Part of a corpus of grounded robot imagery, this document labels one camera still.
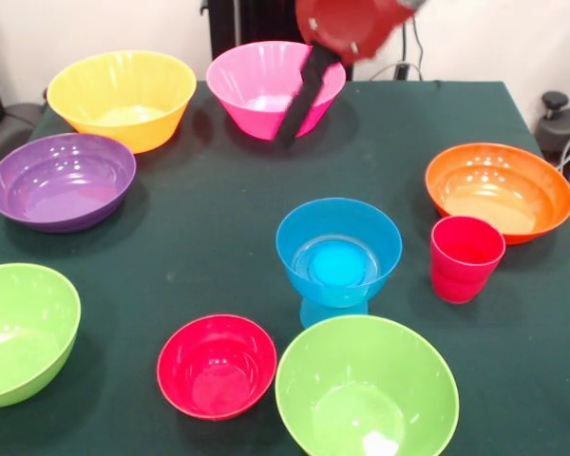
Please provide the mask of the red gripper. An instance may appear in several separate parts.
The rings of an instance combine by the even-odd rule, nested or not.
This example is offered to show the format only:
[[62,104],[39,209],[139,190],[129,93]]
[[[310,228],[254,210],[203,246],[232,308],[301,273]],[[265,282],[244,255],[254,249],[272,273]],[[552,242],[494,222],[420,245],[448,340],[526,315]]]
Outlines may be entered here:
[[275,135],[290,147],[318,97],[327,70],[374,57],[390,34],[416,12],[405,0],[298,0],[298,29],[311,49],[301,68],[302,84],[293,96]]

